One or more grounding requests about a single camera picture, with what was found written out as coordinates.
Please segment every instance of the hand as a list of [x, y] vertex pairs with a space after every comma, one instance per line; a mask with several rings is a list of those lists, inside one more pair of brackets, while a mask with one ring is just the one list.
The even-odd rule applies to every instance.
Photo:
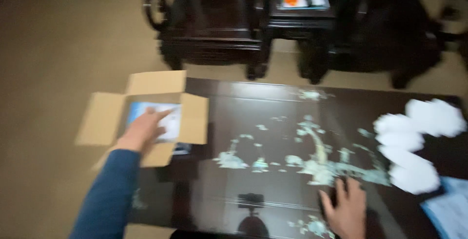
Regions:
[[365, 239], [366, 236], [366, 192], [360, 183], [347, 178], [348, 193], [344, 190], [341, 179], [336, 180], [337, 206], [333, 208], [331, 200], [324, 191], [320, 191], [323, 209], [331, 230], [342, 239]]
[[166, 129], [158, 124], [171, 112], [172, 110], [155, 112], [153, 108], [147, 107], [145, 112], [130, 124], [114, 149], [129, 149], [144, 154], [155, 138], [166, 133]]

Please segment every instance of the blue sleeve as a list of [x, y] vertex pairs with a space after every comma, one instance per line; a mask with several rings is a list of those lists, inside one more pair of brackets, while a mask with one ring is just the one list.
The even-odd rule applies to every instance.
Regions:
[[69, 239], [121, 239], [137, 188], [139, 153], [113, 150], [83, 201]]

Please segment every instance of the floor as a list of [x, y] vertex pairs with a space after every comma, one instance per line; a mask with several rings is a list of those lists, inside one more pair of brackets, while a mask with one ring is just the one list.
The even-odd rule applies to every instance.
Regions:
[[[436, 15], [441, 0], [424, 0]], [[123, 92], [129, 74], [168, 68], [141, 0], [0, 0], [0, 238], [66, 238], [101, 148], [73, 145], [92, 92]], [[463, 28], [455, 24], [451, 28]], [[305, 85], [295, 44], [276, 40], [271, 69], [257, 82]], [[244, 67], [187, 67], [190, 77], [244, 81]], [[459, 55], [407, 91], [468, 98]], [[388, 74], [330, 72], [323, 86], [391, 90]], [[172, 230], [131, 226], [128, 238], [167, 238]]]

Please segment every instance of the cardboard box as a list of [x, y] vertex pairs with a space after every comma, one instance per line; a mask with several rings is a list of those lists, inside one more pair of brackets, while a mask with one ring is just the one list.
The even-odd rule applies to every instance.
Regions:
[[93, 93], [75, 144], [113, 145], [125, 131], [132, 102], [182, 104], [179, 137], [175, 142], [154, 145], [142, 159], [142, 167], [169, 164], [177, 142], [206, 144], [208, 99], [185, 93], [185, 79], [185, 71], [132, 74], [125, 94]]

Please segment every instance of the box flap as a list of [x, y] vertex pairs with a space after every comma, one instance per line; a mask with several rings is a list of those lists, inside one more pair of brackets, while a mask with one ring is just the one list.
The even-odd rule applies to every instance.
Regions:
[[127, 95], [181, 93], [185, 91], [185, 71], [162, 71], [132, 74]]
[[182, 119], [177, 141], [192, 144], [206, 144], [208, 102], [208, 98], [182, 93]]
[[141, 167], [164, 167], [171, 162], [172, 151], [174, 150], [175, 143], [158, 143], [145, 154], [140, 163]]
[[77, 145], [110, 145], [116, 137], [125, 96], [96, 92], [86, 108], [75, 139]]

